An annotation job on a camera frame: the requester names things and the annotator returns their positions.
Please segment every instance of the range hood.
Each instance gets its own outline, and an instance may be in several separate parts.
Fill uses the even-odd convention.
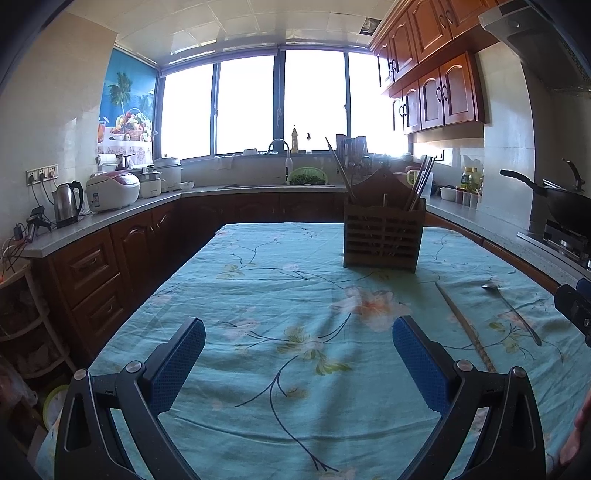
[[[524,0],[480,15],[482,27],[505,43],[550,90],[589,95],[591,78],[554,25]]]

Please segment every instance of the stove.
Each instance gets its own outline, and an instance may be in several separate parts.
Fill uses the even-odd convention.
[[[562,260],[585,277],[591,276],[591,240],[548,220],[544,233],[518,232],[517,237]]]

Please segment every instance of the stainless steel kettle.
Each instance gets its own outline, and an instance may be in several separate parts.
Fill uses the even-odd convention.
[[[79,205],[76,205],[74,190],[78,190]],[[78,221],[78,214],[84,205],[82,196],[82,185],[79,181],[62,183],[56,188],[53,195],[53,209],[56,213],[56,227],[61,228]]]

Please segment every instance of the metal spoon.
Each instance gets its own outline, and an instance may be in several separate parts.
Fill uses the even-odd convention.
[[[517,310],[515,310],[515,308],[513,307],[513,305],[511,305],[511,303],[509,303],[505,299],[505,297],[503,296],[503,294],[499,290],[499,286],[497,284],[495,284],[495,283],[485,283],[482,286],[482,288],[484,288],[485,290],[488,290],[488,291],[495,292],[501,298],[501,300],[505,302],[505,305],[507,305],[513,311],[513,313],[515,313],[517,315],[517,317],[519,318],[519,320],[522,321],[523,325],[525,326],[525,329],[530,333],[531,337],[534,339],[535,344],[538,345],[538,346],[542,346],[542,340],[540,339],[539,335],[530,326],[530,324],[525,321],[525,319],[519,314],[519,312]]]

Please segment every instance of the window frame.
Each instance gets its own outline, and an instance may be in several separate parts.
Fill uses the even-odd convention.
[[[343,78],[345,82],[346,92],[346,122],[347,122],[347,136],[351,136],[352,132],[352,108],[351,108],[351,83],[349,74],[349,53],[363,53],[367,55],[373,54],[366,48],[354,48],[354,47],[332,47],[332,46],[314,46],[314,45],[281,45],[274,48],[255,48],[250,50],[241,50],[235,53],[226,53],[224,55],[212,55],[204,56],[199,59],[188,60],[179,64],[175,64],[168,68],[160,71],[160,78],[158,79],[156,90],[155,90],[155,130],[158,134],[154,135],[154,154],[156,158],[162,156],[161,149],[161,138],[160,131],[162,129],[162,109],[164,99],[164,89],[166,86],[166,76],[172,73],[187,70],[199,65],[213,63],[213,78],[212,78],[212,98],[210,104],[210,125],[209,125],[209,155],[202,157],[182,158],[182,161],[194,161],[203,160],[207,158],[213,158],[216,155],[232,155],[240,154],[241,152],[216,152],[217,146],[217,106],[219,101],[219,80],[220,80],[220,65],[223,61],[243,59],[249,57],[258,56],[274,56],[273,65],[273,111],[271,115],[273,117],[273,131],[271,140],[282,138],[285,131],[285,52],[287,50],[327,50],[327,51],[341,51],[345,59],[345,76]],[[411,151],[413,144],[409,140],[408,148]],[[282,144],[282,150],[285,151],[285,145]],[[326,150],[314,150],[313,155],[329,154],[328,149]],[[369,153],[375,158],[395,158],[388,155],[380,155],[375,153]]]

